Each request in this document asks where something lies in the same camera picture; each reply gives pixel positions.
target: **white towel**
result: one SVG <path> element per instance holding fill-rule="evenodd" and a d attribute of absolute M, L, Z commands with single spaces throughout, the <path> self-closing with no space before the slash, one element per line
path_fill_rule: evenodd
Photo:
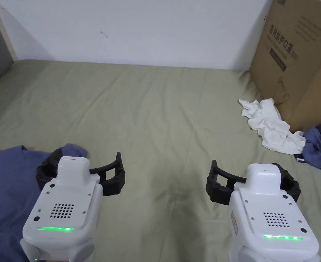
<path fill-rule="evenodd" d="M 239 103 L 245 108 L 242 116 L 249 118 L 248 125 L 251 129 L 258 131 L 264 147 L 290 155 L 302 152 L 305 146 L 303 132 L 292 134 L 289 131 L 290 126 L 282 121 L 273 99 L 265 99 L 260 104 L 256 100 L 252 103 L 239 100 Z"/>

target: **blue cloth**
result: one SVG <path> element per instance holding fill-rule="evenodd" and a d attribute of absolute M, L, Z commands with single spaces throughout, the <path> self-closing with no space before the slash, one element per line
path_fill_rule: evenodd
<path fill-rule="evenodd" d="M 303 149 L 304 160 L 321 169 L 321 127 L 310 127 L 303 135 L 306 139 Z"/>
<path fill-rule="evenodd" d="M 63 156 L 86 157 L 76 145 L 62 147 Z M 27 261 L 19 241 L 40 191 L 36 169 L 50 155 L 16 146 L 0 151 L 0 261 Z"/>

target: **white device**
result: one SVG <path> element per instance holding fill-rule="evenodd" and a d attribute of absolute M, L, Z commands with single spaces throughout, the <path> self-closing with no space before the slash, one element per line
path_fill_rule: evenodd
<path fill-rule="evenodd" d="M 279 167 L 251 164 L 244 182 L 234 183 L 228 205 L 230 261 L 319 262 L 314 233 L 293 197 L 280 189 Z"/>
<path fill-rule="evenodd" d="M 121 158 L 120 162 L 116 162 L 89 170 L 87 158 L 60 159 L 57 177 L 45 184 L 23 228 L 20 244 L 29 261 L 83 262 L 92 256 L 100 203 L 102 195 L 106 195 L 100 176 L 104 175 L 104 181 L 112 185 L 124 175 L 125 183 Z M 106 171 L 113 168 L 116 168 L 114 180 L 106 181 Z"/>

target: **dark stain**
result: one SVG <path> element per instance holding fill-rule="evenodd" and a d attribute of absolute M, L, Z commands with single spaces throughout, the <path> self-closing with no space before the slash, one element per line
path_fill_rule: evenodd
<path fill-rule="evenodd" d="M 103 34 L 106 37 L 106 39 L 108 39 L 108 35 L 106 35 L 103 31 L 100 31 L 100 33 Z"/>

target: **label sticker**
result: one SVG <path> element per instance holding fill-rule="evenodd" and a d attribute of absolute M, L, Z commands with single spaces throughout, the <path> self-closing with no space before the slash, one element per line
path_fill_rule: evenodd
<path fill-rule="evenodd" d="M 232 219 L 233 228 L 235 229 L 235 233 L 237 235 L 238 227 L 237 227 L 237 222 L 236 222 L 236 219 L 235 219 L 235 214 L 233 214 L 233 211 L 231 213 L 231 219 Z"/>

